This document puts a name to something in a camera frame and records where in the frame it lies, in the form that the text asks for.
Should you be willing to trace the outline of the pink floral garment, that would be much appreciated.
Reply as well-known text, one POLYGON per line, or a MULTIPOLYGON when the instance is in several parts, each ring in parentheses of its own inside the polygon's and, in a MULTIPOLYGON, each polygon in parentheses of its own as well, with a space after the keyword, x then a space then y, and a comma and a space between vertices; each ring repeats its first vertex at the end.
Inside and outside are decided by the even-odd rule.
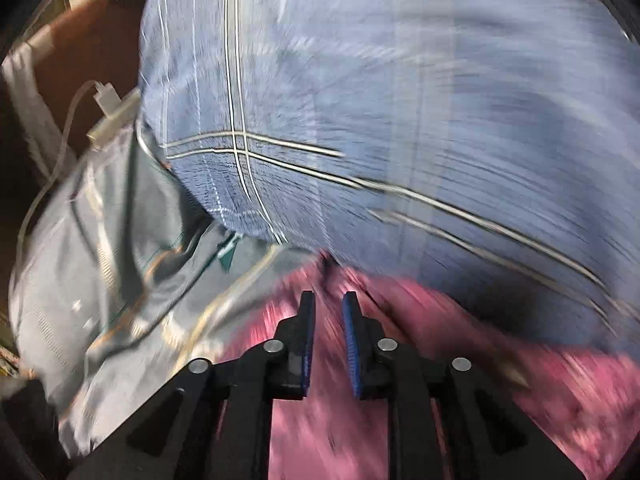
POLYGON ((273 408, 273 479, 634 479, 639 367, 629 356, 550 348, 477 321, 413 281, 320 257, 285 278, 243 328, 233 356, 316 300, 310 390, 273 408), (427 395, 359 400, 348 374, 342 300, 416 349, 427 395))

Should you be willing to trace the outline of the grey striped bedsheet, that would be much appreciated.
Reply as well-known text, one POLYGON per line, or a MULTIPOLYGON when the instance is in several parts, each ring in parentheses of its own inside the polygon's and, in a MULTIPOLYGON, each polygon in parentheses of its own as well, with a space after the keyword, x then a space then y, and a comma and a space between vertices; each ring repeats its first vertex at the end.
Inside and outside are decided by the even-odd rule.
POLYGON ((214 220, 125 127, 58 187, 9 294, 22 367, 66 454, 104 441, 186 362, 233 356, 244 326, 310 252, 214 220))

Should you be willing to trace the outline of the blue plaid pillow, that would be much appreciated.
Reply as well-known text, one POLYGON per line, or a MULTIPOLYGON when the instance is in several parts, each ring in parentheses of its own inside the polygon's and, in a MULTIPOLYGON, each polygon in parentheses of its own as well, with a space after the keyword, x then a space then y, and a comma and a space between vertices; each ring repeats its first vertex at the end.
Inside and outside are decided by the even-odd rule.
POLYGON ((639 46, 601 0, 146 0, 146 130, 236 232, 639 353, 639 46))

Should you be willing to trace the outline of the brown wooden headboard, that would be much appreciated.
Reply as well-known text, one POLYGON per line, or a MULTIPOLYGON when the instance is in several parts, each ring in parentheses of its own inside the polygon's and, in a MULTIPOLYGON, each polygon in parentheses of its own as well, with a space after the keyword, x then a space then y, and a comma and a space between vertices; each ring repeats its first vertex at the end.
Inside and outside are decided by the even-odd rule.
POLYGON ((37 88, 62 128, 70 102, 88 80, 112 84, 120 96, 138 82, 139 30, 145 0, 87 0, 50 26, 52 49, 37 58, 37 88))

